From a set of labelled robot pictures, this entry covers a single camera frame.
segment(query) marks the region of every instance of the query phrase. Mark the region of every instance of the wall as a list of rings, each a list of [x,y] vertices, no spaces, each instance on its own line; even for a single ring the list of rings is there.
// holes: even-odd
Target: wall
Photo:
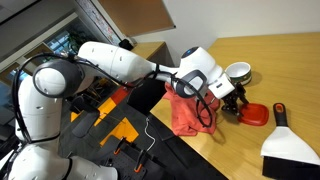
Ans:
[[[63,0],[42,0],[0,26],[0,62],[73,11]]]
[[[176,29],[133,37],[166,41],[176,66],[190,47],[219,37],[320,31],[319,0],[164,0]]]

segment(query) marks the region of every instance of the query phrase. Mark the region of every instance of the black handle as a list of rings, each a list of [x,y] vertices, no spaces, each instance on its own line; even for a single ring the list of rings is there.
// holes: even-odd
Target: black handle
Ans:
[[[275,103],[273,105],[273,113],[276,118],[277,126],[288,127],[286,107],[282,103]]]

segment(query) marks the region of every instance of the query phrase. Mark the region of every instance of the black floor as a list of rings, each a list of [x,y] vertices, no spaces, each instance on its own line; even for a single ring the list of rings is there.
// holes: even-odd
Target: black floor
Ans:
[[[146,116],[128,106],[126,98],[98,126],[92,127],[83,138],[77,138],[71,133],[72,129],[81,121],[81,116],[71,123],[68,108],[69,104],[65,103],[59,149],[62,157],[66,157],[72,152],[73,155],[90,159],[101,149],[99,142],[105,137],[106,133],[110,132],[124,117],[127,117],[139,133],[139,136],[134,141],[138,148],[146,150],[153,142],[145,134]],[[164,130],[165,133],[168,133],[170,132],[169,129],[161,124],[156,117],[151,116],[150,118],[153,124],[149,124],[147,132],[156,141],[148,151],[148,154],[156,157],[166,167],[166,171],[174,175],[175,179],[227,179],[179,137],[175,136],[162,141],[163,136],[159,136],[159,126],[155,129],[154,122],[162,125],[161,132]]]

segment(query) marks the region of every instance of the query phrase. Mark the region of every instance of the red object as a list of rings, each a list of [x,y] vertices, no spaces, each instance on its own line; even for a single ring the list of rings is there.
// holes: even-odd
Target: red object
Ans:
[[[126,90],[123,86],[119,87],[116,92],[111,95],[111,99],[115,104],[119,104],[127,95],[129,91]]]
[[[171,125],[172,132],[176,136],[195,136],[198,132],[205,132],[213,134],[216,128],[216,113],[215,110],[219,107],[219,100],[215,99],[211,104],[211,100],[214,98],[214,95],[211,91],[207,92],[207,96],[204,97],[204,100],[209,105],[209,109],[212,114],[212,126],[209,128],[203,127],[197,118],[196,110],[196,100],[195,97],[192,98],[182,98],[180,97],[172,87],[166,83],[165,84],[167,93],[163,96],[164,99],[169,99],[171,103]],[[199,104],[199,110],[204,109],[203,105]],[[205,124],[210,122],[208,112],[202,110],[200,116]]]
[[[268,122],[269,110],[264,105],[255,103],[244,104],[240,112],[243,116],[238,118],[239,122],[253,126],[263,126]]]

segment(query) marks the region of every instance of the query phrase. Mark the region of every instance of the small bowl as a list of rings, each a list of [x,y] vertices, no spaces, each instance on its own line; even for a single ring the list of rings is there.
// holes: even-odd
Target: small bowl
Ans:
[[[251,81],[251,66],[246,62],[236,62],[226,68],[226,73],[231,79],[231,82],[240,82],[246,85]]]

